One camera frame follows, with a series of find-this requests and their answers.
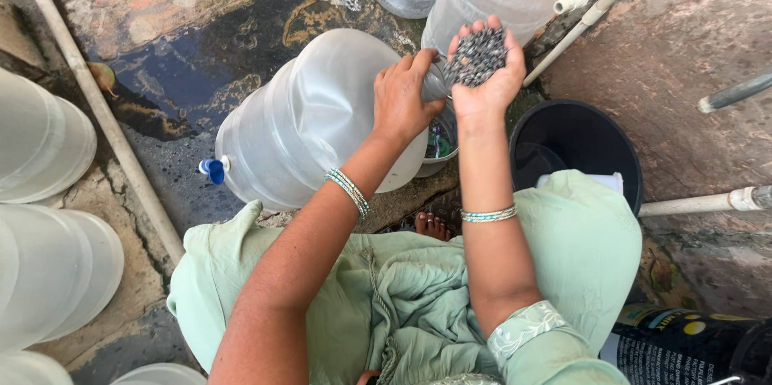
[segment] embroidered sleeve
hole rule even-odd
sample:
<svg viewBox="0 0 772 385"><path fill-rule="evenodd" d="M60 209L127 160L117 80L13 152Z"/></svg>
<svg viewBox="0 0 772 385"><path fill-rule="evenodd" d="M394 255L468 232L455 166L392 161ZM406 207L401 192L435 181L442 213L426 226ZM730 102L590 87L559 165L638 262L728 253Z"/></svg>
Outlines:
<svg viewBox="0 0 772 385"><path fill-rule="evenodd" d="M549 301L537 303L515 311L499 325L488 338L488 348L493 352L500 370L509 358L535 336L568 326Z"/></svg>

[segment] handful of gravel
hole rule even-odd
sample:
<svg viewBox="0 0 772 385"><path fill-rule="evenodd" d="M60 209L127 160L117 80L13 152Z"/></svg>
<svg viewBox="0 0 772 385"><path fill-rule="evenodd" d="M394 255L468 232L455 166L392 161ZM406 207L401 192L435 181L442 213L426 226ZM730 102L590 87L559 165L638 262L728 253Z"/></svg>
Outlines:
<svg viewBox="0 0 772 385"><path fill-rule="evenodd" d="M504 30L486 28L458 41L453 61L445 66L447 82L468 87L483 84L496 70L507 65Z"/></svg>

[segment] mint green kurta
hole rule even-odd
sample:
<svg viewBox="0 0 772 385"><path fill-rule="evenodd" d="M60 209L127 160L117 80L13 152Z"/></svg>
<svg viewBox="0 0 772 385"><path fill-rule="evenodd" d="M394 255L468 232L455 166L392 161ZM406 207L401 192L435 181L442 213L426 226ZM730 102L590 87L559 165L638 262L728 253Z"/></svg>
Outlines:
<svg viewBox="0 0 772 385"><path fill-rule="evenodd" d="M596 358L640 259L640 228L623 196L578 171L563 171L514 198L540 290L559 315L538 305L514 311L487 342L469 304L460 237L440 242L410 232L352 234L306 316L310 383L354 385L363 370L389 371L389 383L399 385L456 380L463 373L513 385L626 383ZM238 292L281 232L256 224L262 209L252 202L229 222L185 235L168 307L207 371ZM532 326L537 310L547 311L542 316L552 325ZM387 350L384 362L387 346L395 353ZM501 350L515 346L512 353Z"/></svg>

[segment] water puddle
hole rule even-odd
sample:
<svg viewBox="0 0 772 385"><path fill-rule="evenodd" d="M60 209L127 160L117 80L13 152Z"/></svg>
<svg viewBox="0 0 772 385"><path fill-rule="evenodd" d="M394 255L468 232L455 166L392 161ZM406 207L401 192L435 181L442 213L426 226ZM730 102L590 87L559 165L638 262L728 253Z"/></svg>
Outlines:
<svg viewBox="0 0 772 385"><path fill-rule="evenodd" d="M256 0L110 62L119 85L108 100L121 122L170 141L216 133L228 113L302 46L282 43L284 19L303 0Z"/></svg>

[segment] bangle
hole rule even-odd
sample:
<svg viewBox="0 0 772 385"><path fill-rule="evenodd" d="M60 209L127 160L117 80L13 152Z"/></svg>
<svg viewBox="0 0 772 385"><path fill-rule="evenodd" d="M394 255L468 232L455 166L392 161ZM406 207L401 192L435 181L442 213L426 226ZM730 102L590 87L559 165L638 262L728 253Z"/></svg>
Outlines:
<svg viewBox="0 0 772 385"><path fill-rule="evenodd" d="M466 222L496 222L510 219L511 217L516 216L516 214L517 206L513 204L512 206L497 212L472 213L461 211L461 219Z"/></svg>
<svg viewBox="0 0 772 385"><path fill-rule="evenodd" d="M359 188L351 181L346 174L337 168L333 168L324 175L324 180L333 180L338 186L342 187L348 196L351 197L353 204L357 206L359 210L359 220L364 219L364 215L370 211L370 204L364 199L364 195L359 191Z"/></svg>

